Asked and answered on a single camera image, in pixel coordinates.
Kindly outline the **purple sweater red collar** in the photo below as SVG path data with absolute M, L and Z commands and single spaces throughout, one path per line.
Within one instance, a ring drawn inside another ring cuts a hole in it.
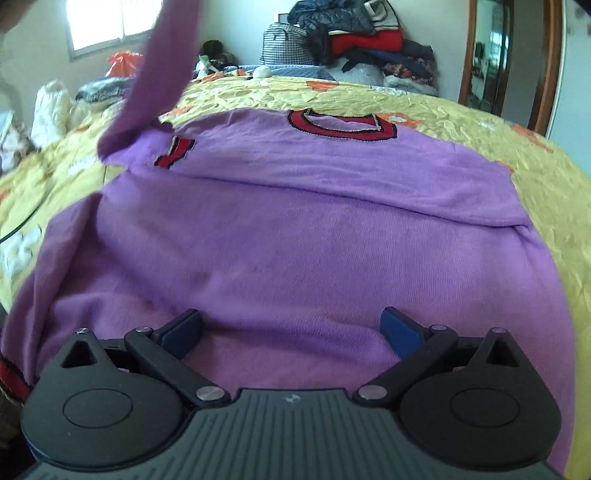
M 160 122 L 191 77 L 195 1 L 164 4 L 98 143 L 122 172 L 48 224 L 1 332 L 1 436 L 71 333 L 116 338 L 194 308 L 188 365 L 222 387 L 354 390 L 397 361 L 393 306 L 466 336 L 508 329 L 562 414 L 575 334 L 552 256 L 509 169 L 373 114 L 236 109 Z

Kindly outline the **dark patterned clothes heap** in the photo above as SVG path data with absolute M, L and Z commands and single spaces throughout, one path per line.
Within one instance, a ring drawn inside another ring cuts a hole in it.
M 76 100 L 86 103 L 100 103 L 111 99 L 124 98 L 134 82 L 133 77 L 104 77 L 81 86 Z

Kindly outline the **pile of clothes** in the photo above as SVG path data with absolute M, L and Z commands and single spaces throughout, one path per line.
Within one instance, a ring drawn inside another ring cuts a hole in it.
M 433 48 L 405 37 L 389 1 L 298 1 L 287 23 L 303 31 L 315 64 L 339 62 L 344 73 L 374 66 L 386 87 L 438 94 Z

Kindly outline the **yellow floral bed sheet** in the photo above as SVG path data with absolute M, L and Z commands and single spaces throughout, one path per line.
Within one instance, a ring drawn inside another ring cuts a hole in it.
M 512 168 L 526 210 L 558 266 L 577 328 L 590 324 L 590 179 L 551 141 L 451 101 L 386 87 L 294 77 L 192 81 L 163 120 L 179 126 L 235 108 L 321 113 L 373 113 L 398 126 L 451 141 Z M 10 308 L 34 266 L 38 245 L 20 243 L 58 212 L 101 188 L 119 168 L 103 165 L 96 143 L 117 108 L 87 116 L 81 126 L 20 161 L 1 178 L 1 305 Z

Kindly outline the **white quilted jacket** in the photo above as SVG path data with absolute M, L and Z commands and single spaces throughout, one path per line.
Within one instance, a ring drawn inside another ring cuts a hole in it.
M 66 136 L 70 108 L 70 94 L 60 80 L 52 80 L 38 90 L 30 133 L 36 148 L 43 149 Z

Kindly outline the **white plastic bag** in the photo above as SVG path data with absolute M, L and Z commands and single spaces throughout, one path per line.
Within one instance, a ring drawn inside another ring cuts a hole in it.
M 335 81 L 379 87 L 384 85 L 385 75 L 378 66 L 358 63 L 345 71 L 348 62 L 346 58 L 339 58 L 334 65 L 327 68 Z

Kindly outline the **orange plastic bag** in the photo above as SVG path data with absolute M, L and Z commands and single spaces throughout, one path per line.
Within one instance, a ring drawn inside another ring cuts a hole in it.
M 116 52 L 108 57 L 109 69 L 105 76 L 108 78 L 127 78 L 137 74 L 143 61 L 143 55 L 137 52 Z

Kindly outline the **blue quilted blanket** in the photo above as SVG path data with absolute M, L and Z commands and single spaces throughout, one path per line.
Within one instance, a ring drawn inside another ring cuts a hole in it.
M 224 74 L 232 74 L 238 69 L 245 72 L 253 72 L 257 65 L 230 65 L 225 67 L 222 72 Z M 317 80 L 335 81 L 335 78 L 329 73 L 327 69 L 322 66 L 315 65 L 267 65 L 273 76 L 283 77 L 297 77 Z

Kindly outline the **checkered houndstooth bag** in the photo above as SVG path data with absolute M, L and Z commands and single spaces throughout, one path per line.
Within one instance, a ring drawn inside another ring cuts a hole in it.
M 273 23 L 263 32 L 263 65 L 315 65 L 315 56 L 308 46 L 308 35 L 298 26 Z

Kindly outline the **window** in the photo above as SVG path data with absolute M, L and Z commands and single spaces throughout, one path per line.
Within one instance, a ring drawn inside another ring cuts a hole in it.
M 65 14 L 70 51 L 79 56 L 112 47 L 149 32 L 161 0 L 67 0 Z

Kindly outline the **wooden door frame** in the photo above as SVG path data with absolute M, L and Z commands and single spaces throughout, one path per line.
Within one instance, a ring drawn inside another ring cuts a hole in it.
M 562 1 L 470 1 L 459 103 L 548 135 L 564 14 Z

